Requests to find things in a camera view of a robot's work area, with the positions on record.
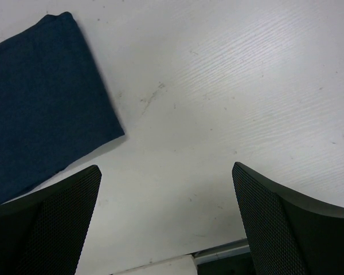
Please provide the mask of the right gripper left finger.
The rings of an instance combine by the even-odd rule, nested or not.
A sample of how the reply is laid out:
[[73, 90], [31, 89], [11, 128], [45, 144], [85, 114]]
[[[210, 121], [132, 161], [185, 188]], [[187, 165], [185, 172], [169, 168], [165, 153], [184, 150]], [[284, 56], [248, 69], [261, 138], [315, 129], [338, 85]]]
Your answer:
[[100, 183], [91, 165], [0, 205], [0, 274], [75, 274]]

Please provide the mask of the dark blue denim trousers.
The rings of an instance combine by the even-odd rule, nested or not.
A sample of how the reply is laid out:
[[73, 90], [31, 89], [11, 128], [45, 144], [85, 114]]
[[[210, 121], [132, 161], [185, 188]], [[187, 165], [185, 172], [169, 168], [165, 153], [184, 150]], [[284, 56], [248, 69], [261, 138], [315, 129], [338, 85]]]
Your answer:
[[71, 13], [0, 43], [0, 204], [123, 135]]

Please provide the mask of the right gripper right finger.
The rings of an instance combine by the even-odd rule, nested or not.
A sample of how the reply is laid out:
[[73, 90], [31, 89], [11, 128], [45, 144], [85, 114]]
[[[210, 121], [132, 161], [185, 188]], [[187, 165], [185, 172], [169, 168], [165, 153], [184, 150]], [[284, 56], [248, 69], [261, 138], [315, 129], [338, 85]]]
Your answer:
[[236, 162], [234, 190], [257, 274], [344, 274], [344, 207]]

